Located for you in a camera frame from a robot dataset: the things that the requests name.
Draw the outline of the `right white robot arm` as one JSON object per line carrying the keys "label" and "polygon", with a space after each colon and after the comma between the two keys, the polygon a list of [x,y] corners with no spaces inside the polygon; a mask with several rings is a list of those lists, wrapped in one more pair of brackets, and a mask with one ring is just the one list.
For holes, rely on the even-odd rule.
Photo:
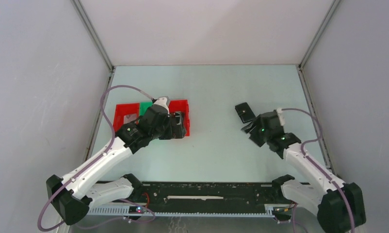
{"label": "right white robot arm", "polygon": [[277,179],[279,185],[271,189],[275,202],[291,200],[317,217],[326,233],[353,233],[366,223],[366,212],[361,188],[347,183],[321,165],[295,134],[284,130],[283,108],[256,116],[252,110],[237,110],[244,133],[257,146],[269,149],[303,175],[311,187],[302,185],[292,176]]}

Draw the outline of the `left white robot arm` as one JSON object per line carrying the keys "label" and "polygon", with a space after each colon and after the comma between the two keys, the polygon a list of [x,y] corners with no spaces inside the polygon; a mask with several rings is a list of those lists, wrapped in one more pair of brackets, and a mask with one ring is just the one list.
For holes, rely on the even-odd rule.
{"label": "left white robot arm", "polygon": [[120,126],[109,142],[78,168],[62,177],[50,176],[46,187],[51,205],[70,226],[94,207],[119,199],[137,202],[142,196],[142,183],[133,174],[108,183],[100,183],[100,179],[150,142],[182,139],[189,136],[189,128],[188,106],[152,104],[136,120]]}

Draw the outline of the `black leather card holder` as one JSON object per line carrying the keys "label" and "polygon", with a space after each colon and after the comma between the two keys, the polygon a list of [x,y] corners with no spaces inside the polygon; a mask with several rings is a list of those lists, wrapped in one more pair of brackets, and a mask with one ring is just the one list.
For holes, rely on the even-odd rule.
{"label": "black leather card holder", "polygon": [[256,118],[247,102],[237,104],[234,108],[242,123],[249,123]]}

